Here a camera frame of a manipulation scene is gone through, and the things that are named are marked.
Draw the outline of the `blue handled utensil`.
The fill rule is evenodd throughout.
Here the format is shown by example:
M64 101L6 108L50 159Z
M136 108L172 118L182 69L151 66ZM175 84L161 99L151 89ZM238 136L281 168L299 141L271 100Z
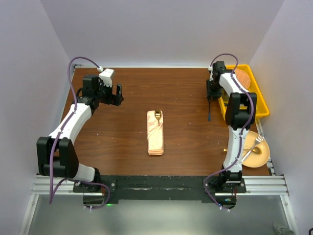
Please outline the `blue handled utensil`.
M208 100L208 121L211 121L211 99Z

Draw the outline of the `peach satin napkin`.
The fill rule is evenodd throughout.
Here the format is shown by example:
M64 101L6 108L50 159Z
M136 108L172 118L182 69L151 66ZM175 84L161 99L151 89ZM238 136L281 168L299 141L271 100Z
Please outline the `peach satin napkin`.
M164 119L162 111L159 119L156 118L155 112L155 110L147 112L148 155L161 156L164 154Z

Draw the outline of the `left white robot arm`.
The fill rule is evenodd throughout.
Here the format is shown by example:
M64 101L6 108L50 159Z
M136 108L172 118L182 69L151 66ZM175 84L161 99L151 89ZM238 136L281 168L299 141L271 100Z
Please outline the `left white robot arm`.
M78 91L71 90L74 100L62 122L47 137L37 140L39 174L49 177L50 193L56 191L54 177L81 183L90 192L101 189L99 170L79 163L74 143L99 104L119 106L124 100L120 84L113 90L113 75L112 69L98 75L85 75L82 87Z

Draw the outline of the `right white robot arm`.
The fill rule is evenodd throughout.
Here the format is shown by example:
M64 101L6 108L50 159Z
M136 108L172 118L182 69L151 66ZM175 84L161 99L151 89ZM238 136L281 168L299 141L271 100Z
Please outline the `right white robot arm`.
M206 81L208 101L218 99L223 91L228 95L225 122L229 130L226 158L215 181L209 186L230 192L242 180L242 158L246 136L255 121L257 94L250 93L236 78L234 70L217 61L210 68Z

